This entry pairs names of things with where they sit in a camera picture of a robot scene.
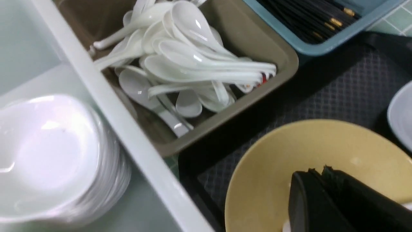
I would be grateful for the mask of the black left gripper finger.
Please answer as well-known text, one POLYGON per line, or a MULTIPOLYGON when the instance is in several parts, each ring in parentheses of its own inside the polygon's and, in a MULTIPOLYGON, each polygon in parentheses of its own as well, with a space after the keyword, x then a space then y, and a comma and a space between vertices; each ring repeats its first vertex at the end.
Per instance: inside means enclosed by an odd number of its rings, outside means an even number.
POLYGON ((410 232, 411 210, 332 167, 296 171, 291 178, 292 232, 410 232))

